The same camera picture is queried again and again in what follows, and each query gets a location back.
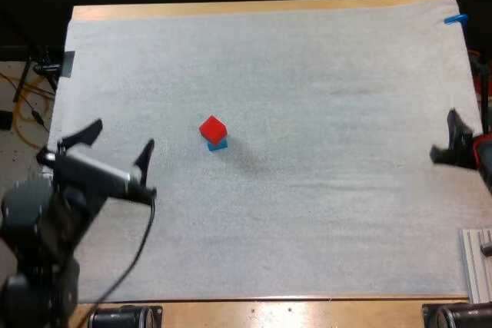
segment red cube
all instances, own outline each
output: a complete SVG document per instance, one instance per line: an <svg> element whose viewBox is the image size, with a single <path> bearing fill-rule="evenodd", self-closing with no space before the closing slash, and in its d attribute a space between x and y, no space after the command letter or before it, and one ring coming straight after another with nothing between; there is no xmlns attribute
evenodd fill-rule
<svg viewBox="0 0 492 328"><path fill-rule="evenodd" d="M216 117L211 115L200 126L200 133L212 145L217 146L224 137L227 136L228 130L225 124L220 122Z"/></svg>

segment stacked blocks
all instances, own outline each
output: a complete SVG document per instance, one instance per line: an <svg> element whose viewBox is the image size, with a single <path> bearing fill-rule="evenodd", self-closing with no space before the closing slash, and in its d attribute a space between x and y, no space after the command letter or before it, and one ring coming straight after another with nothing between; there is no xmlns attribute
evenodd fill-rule
<svg viewBox="0 0 492 328"><path fill-rule="evenodd" d="M228 130L213 115L200 126L200 133L207 140L208 150L210 151L224 149L228 146L228 141L225 138L228 135Z"/></svg>

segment blue cube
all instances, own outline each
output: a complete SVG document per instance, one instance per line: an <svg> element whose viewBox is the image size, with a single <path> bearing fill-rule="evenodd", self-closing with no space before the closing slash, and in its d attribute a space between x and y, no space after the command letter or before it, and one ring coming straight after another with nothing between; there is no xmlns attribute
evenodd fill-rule
<svg viewBox="0 0 492 328"><path fill-rule="evenodd" d="M212 143L210 141L207 141L207 146L208 146L208 150L210 150L210 151L225 149L228 146L228 139L224 138L217 145L212 145Z"/></svg>

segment table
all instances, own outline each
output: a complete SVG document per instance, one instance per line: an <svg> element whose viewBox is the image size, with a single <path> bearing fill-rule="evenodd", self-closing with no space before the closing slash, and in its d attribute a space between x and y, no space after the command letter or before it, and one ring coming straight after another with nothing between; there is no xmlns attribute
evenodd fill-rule
<svg viewBox="0 0 492 328"><path fill-rule="evenodd" d="M422 0L299 0L149 5L76 6L74 20L150 18L303 9L369 8ZM423 303L456 303L466 296L272 297L225 301L165 301L164 326L399 326L421 327ZM80 305L75 326L89 305Z"/></svg>

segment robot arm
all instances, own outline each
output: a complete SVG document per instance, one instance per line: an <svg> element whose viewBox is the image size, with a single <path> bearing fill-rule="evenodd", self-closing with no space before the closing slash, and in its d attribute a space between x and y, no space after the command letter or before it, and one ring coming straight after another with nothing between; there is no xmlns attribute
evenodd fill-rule
<svg viewBox="0 0 492 328"><path fill-rule="evenodd" d="M42 148L36 157L53 170L52 178L28 180L3 197L0 236L18 261L16 275L1 292L0 321L6 328L67 326L78 298L73 252L105 201L153 206L156 191L146 180L154 141L135 161L135 173L71 151L76 144L91 146L101 130L97 120L60 140L57 151Z"/></svg>

